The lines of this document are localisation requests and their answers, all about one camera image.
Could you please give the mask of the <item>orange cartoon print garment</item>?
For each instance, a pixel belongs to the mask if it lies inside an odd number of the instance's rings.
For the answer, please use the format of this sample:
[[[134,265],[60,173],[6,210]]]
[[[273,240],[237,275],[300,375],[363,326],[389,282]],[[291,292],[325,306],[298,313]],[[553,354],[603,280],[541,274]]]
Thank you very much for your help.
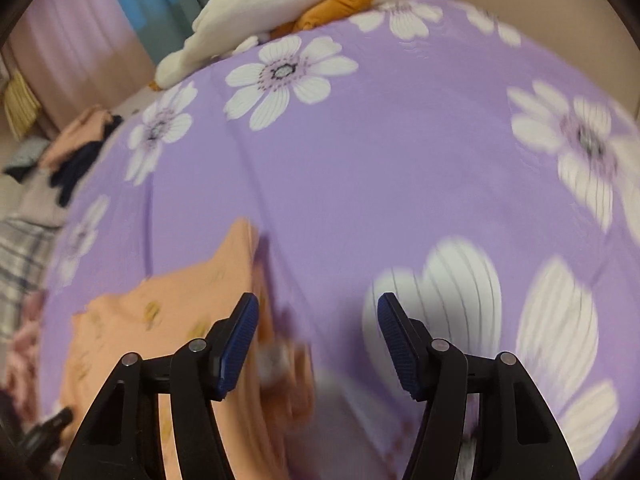
[[[258,240],[250,222],[236,220],[213,258],[92,300],[73,317],[61,403],[84,418],[123,354],[174,353],[205,336],[251,292],[259,304],[256,334],[238,384],[214,413],[238,478],[288,478],[285,439],[311,418],[314,375],[306,344],[274,329],[264,269],[255,258]]]

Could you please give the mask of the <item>pink striped garment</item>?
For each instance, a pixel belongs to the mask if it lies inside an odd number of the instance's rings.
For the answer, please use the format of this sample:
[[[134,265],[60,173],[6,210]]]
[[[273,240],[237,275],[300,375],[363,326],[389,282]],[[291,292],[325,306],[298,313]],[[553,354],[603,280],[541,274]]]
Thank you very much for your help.
[[[38,418],[38,370],[43,306],[47,293],[30,292],[22,304],[20,328],[9,345],[4,388],[13,402],[18,417],[28,424]]]

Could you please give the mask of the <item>grey plaid pillow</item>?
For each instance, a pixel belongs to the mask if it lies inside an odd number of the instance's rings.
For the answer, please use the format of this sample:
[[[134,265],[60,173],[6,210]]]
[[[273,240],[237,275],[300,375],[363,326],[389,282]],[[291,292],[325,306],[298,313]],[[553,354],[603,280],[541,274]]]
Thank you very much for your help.
[[[1,339],[9,340],[21,322],[22,303],[38,289],[50,261],[58,229],[17,218],[1,220]]]

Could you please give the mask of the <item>grey quilt blanket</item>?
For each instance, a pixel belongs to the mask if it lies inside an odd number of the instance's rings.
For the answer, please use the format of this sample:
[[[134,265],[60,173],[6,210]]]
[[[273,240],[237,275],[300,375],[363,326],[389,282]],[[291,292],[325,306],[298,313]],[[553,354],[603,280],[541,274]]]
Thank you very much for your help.
[[[1,219],[53,229],[64,226],[68,209],[58,206],[58,190],[50,187],[50,174],[38,168],[49,144],[42,136],[30,136],[2,166]]]

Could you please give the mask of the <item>purple floral bed sheet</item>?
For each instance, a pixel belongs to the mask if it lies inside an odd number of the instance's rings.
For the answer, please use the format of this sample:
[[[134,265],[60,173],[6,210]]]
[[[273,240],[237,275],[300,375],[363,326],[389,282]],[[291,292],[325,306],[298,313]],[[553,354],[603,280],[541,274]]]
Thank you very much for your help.
[[[309,344],[301,479],[396,479],[421,411],[375,304],[463,352],[515,353],[582,478],[639,422],[639,131],[581,72],[482,12],[398,0],[200,70],[122,125],[47,276],[40,404],[90,302],[254,226],[274,322]]]

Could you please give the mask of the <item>dark navy folded garment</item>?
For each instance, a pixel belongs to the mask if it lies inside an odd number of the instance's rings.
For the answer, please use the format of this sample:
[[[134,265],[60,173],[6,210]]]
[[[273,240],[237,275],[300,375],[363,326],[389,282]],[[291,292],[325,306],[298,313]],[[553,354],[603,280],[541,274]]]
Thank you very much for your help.
[[[72,199],[74,189],[79,181],[85,177],[89,169],[99,157],[100,151],[112,133],[122,124],[124,118],[114,115],[102,127],[99,140],[90,141],[78,150],[73,151],[70,157],[53,171],[49,178],[50,188],[58,189],[56,203],[62,208],[66,208]]]

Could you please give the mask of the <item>peach folded garment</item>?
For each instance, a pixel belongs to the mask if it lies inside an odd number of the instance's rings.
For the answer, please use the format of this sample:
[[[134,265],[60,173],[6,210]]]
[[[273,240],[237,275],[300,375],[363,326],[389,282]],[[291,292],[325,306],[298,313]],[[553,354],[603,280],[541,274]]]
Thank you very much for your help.
[[[38,160],[38,168],[55,172],[83,146],[101,141],[113,120],[114,115],[101,105],[86,108],[49,144]]]

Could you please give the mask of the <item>yellow book stack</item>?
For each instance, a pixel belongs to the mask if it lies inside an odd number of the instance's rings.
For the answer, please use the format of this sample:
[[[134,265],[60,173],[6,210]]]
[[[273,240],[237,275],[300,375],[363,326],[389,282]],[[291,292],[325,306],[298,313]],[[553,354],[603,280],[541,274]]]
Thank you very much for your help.
[[[2,103],[12,136],[17,141],[25,139],[37,122],[42,105],[19,70],[6,85]]]

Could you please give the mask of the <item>white goose plush toy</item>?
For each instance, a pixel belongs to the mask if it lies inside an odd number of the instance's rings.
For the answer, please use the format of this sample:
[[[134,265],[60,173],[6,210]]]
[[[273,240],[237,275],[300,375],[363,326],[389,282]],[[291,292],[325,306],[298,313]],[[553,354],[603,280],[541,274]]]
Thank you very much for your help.
[[[154,84],[173,87],[250,38],[269,39],[349,18],[374,0],[208,0],[183,47],[157,65]]]

